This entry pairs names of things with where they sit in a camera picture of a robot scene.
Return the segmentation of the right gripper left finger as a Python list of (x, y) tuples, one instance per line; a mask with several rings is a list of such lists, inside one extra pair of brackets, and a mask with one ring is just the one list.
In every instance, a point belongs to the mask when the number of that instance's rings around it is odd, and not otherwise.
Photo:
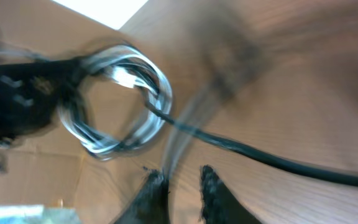
[(130, 204), (113, 224), (169, 224), (169, 180), (160, 170), (151, 170)]

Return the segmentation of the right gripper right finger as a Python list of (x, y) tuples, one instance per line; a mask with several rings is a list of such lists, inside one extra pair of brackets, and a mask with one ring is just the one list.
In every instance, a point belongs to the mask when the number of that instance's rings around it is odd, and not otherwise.
[(201, 168), (200, 187), (205, 224), (262, 224), (236, 199), (216, 171), (209, 165)]

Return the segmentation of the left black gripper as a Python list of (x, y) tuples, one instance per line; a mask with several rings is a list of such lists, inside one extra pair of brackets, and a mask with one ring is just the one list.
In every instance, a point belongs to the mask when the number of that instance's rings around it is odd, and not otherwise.
[[(0, 148), (51, 123), (58, 104), (83, 79), (81, 59), (51, 60), (25, 50), (0, 50)], [(6, 158), (0, 153), (0, 171)]]

